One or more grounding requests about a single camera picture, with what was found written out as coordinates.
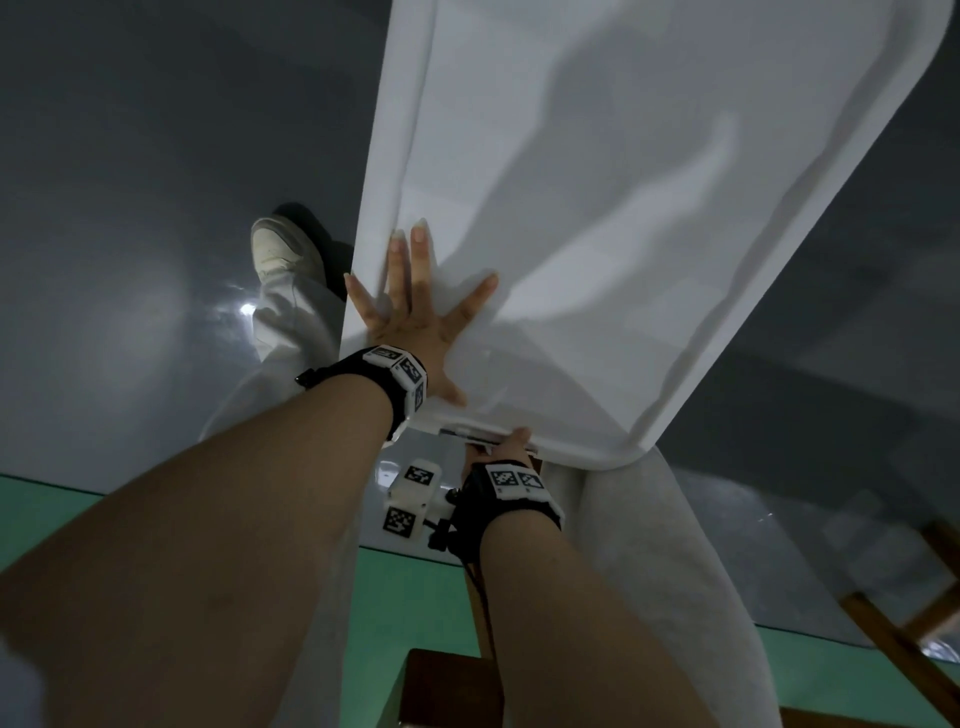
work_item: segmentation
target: person's right arm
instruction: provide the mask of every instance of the person's right arm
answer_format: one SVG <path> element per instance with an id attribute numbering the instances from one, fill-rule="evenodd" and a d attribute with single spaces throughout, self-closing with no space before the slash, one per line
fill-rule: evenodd
<path id="1" fill-rule="evenodd" d="M 522 444 L 513 454 L 494 452 L 521 455 Z M 513 511 L 495 519 L 481 541 L 480 567 L 517 728 L 716 726 L 657 638 L 546 516 Z"/>

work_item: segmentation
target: hand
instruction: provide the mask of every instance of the hand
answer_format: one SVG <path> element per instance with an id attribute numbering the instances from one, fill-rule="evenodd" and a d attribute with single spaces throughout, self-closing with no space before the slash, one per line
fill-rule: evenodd
<path id="1" fill-rule="evenodd" d="M 526 447 L 530 442 L 530 436 L 533 434 L 530 427 L 518 427 L 502 443 L 497 445 L 489 455 L 476 445 L 467 444 L 467 456 L 464 458 L 464 469 L 460 473 L 460 481 L 467 479 L 473 463 L 491 463 L 494 460 L 516 460 L 523 463 L 528 468 L 533 468 L 534 464 L 530 461 L 530 455 L 527 454 Z"/>
<path id="2" fill-rule="evenodd" d="M 427 397 L 434 395 L 459 407 L 467 395 L 444 373 L 444 357 L 450 346 L 496 290 L 496 273 L 487 276 L 471 294 L 445 316 L 433 310 L 430 296 L 430 243 L 425 223 L 410 230 L 410 286 L 406 278 L 407 241 L 403 231 L 394 231 L 387 251 L 387 293 L 393 304 L 389 319 L 376 310 L 363 283 L 353 274 L 344 275 L 347 294 L 367 325 L 372 344 L 387 344 L 413 354 L 426 368 Z"/>

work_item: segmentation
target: black and white qr code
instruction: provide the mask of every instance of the black and white qr code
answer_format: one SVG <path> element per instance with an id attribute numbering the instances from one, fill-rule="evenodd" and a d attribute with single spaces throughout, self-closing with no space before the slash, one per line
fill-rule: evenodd
<path id="1" fill-rule="evenodd" d="M 494 471 L 490 473 L 493 485 L 519 485 L 516 475 L 511 471 Z"/>
<path id="2" fill-rule="evenodd" d="M 543 487 L 543 483 L 540 482 L 540 479 L 532 473 L 518 473 L 518 475 L 520 476 L 520 482 L 528 488 Z"/>
<path id="3" fill-rule="evenodd" d="M 410 377 L 410 381 L 414 384 L 420 381 L 422 374 L 417 370 L 417 367 L 414 366 L 414 363 L 410 359 L 403 359 L 399 364 L 396 364 L 400 369 L 403 370 L 403 373 Z"/>
<path id="4" fill-rule="evenodd" d="M 430 485 L 430 481 L 433 480 L 433 474 L 430 471 L 426 471 L 423 468 L 416 468 L 413 465 L 407 468 L 407 472 L 403 477 L 407 480 L 413 480 L 420 485 Z"/>
<path id="5" fill-rule="evenodd" d="M 383 522 L 383 530 L 409 539 L 410 534 L 414 531 L 414 521 L 416 520 L 417 517 L 414 514 L 391 506 L 387 509 L 387 519 Z"/>
<path id="6" fill-rule="evenodd" d="M 395 352 L 393 349 L 384 349 L 383 347 L 377 347 L 371 353 L 375 353 L 377 356 L 383 356 L 386 359 L 399 359 L 403 356 L 400 352 Z"/>

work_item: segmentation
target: forearm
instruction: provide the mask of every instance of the forearm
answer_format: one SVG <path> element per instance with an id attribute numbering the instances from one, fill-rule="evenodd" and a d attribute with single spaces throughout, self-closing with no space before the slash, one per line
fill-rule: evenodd
<path id="1" fill-rule="evenodd" d="M 715 725 L 649 629 L 545 516 L 497 518 L 480 554 L 500 675 L 519 728 Z"/>
<path id="2" fill-rule="evenodd" d="M 0 631 L 43 673 L 52 717 L 269 721 L 391 419 L 376 384 L 334 377 L 145 473 L 0 575 Z"/>

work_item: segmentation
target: pant leg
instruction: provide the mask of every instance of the pant leg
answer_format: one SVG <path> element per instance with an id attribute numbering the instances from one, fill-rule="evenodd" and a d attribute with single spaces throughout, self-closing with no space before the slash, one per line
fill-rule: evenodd
<path id="1" fill-rule="evenodd" d="M 321 281 L 292 271 L 267 278 L 252 317 L 260 366 L 210 418 L 201 439 L 301 392 L 295 376 L 337 360 L 343 322 L 344 303 Z M 328 728 L 340 723 L 340 685 L 359 534 L 358 512 L 323 575 L 320 601 L 272 723 L 275 728 Z"/>
<path id="2" fill-rule="evenodd" d="M 554 474 L 543 477 L 552 492 Z M 660 451 L 587 473 L 579 499 L 563 501 L 573 510 L 571 541 L 660 639 L 721 728 L 779 728 L 756 627 Z"/>

